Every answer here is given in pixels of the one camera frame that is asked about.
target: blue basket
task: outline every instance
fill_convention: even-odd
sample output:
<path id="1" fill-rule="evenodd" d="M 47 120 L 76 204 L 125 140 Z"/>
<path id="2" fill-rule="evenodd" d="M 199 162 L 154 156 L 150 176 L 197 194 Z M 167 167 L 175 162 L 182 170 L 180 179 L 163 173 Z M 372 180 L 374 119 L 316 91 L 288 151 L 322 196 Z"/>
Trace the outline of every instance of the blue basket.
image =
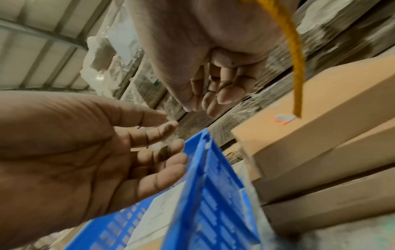
<path id="1" fill-rule="evenodd" d="M 249 250 L 259 244 L 244 186 L 205 129 L 162 250 Z"/>
<path id="2" fill-rule="evenodd" d="M 187 140 L 184 152 L 188 174 L 175 185 L 185 180 L 186 184 L 162 249 L 248 250 L 258 244 L 244 186 L 208 130 Z M 123 250 L 158 195 L 91 220 L 64 249 Z"/>

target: ceiling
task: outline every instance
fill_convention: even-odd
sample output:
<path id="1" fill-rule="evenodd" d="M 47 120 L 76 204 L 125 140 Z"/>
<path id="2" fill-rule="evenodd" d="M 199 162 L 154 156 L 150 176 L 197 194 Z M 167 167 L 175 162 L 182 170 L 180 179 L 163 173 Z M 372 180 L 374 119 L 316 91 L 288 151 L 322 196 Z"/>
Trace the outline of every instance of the ceiling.
<path id="1" fill-rule="evenodd" d="M 111 0 L 0 0 L 0 89 L 87 92 L 86 39 Z"/>

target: hand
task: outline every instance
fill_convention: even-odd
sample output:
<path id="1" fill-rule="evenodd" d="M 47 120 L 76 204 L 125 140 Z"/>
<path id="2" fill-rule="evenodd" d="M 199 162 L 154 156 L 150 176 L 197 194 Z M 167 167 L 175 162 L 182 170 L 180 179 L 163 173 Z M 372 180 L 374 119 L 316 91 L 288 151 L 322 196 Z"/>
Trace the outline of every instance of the hand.
<path id="1" fill-rule="evenodd" d="M 129 207 L 186 172 L 166 114 L 98 96 L 0 92 L 0 249 Z M 134 126 L 152 127 L 143 131 Z"/>
<path id="2" fill-rule="evenodd" d="M 278 0 L 293 13 L 299 0 Z M 153 70 L 189 111 L 215 118 L 252 92 L 281 30 L 258 3 L 127 0 Z M 210 83 L 204 93 L 204 64 Z"/>

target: yellow rope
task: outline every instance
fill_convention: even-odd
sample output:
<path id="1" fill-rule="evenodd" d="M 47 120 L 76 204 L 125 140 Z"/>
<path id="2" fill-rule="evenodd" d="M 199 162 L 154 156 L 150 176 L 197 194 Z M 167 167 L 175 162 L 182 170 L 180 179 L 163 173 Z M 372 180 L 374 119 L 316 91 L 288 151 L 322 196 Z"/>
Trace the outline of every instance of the yellow rope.
<path id="1" fill-rule="evenodd" d="M 306 59 L 302 51 L 302 42 L 292 16 L 278 0 L 256 0 L 272 18 L 277 21 L 288 39 L 288 47 L 292 56 L 294 73 L 294 106 L 293 113 L 296 117 L 302 116 L 304 71 Z"/>

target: brown cardboard box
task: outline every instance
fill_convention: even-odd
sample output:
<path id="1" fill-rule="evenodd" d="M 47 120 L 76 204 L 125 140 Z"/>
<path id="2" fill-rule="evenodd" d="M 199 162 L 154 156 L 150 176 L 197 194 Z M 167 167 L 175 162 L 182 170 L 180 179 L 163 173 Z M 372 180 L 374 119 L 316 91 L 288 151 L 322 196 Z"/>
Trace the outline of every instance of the brown cardboard box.
<path id="1" fill-rule="evenodd" d="M 395 210 L 395 165 L 288 201 L 263 206 L 273 229 L 295 234 Z"/>
<path id="2" fill-rule="evenodd" d="M 272 180 L 254 186 L 262 205 L 395 162 L 395 118 Z"/>
<path id="3" fill-rule="evenodd" d="M 262 177 L 276 178 L 395 117 L 394 65 L 388 56 L 325 70 L 305 84 L 302 119 L 272 121 L 291 114 L 291 92 L 232 133 Z"/>

